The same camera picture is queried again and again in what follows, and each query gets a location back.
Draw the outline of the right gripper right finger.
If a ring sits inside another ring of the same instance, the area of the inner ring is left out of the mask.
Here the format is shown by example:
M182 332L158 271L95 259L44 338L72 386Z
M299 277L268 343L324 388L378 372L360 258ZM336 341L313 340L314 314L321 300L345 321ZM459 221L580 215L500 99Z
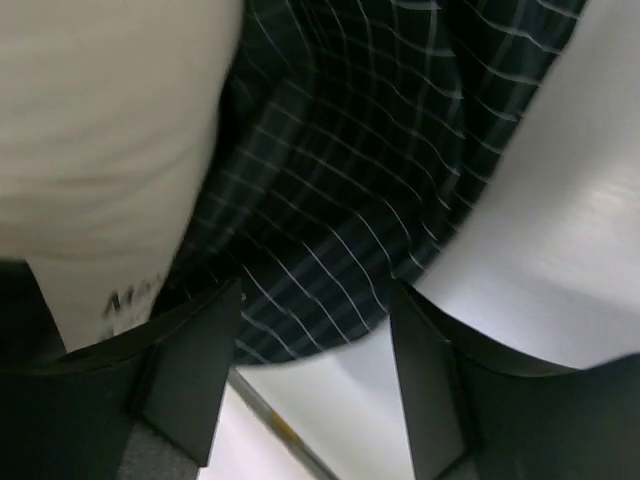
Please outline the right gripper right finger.
M639 358L587 369L512 349L412 286L391 294L390 326L418 479L635 479Z

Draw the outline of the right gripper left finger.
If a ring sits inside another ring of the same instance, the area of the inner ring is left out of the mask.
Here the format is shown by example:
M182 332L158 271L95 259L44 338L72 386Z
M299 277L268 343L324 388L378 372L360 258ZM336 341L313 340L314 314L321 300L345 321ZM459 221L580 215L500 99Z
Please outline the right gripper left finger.
M1 371L5 479L194 479L241 322L229 281L50 363Z

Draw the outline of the cream pillow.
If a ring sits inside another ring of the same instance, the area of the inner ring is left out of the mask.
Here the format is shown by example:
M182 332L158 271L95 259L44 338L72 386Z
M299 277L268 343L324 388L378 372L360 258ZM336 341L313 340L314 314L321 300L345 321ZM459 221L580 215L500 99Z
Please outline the cream pillow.
M1 256L42 283L163 274L216 142L238 1L1 5Z

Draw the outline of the dark plaid pillowcase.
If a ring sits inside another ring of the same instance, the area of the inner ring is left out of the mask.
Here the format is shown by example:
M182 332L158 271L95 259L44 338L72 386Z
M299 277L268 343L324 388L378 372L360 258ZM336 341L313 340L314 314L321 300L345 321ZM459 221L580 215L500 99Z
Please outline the dark plaid pillowcase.
M240 365L355 342L488 186L582 1L248 1L155 311L237 278Z

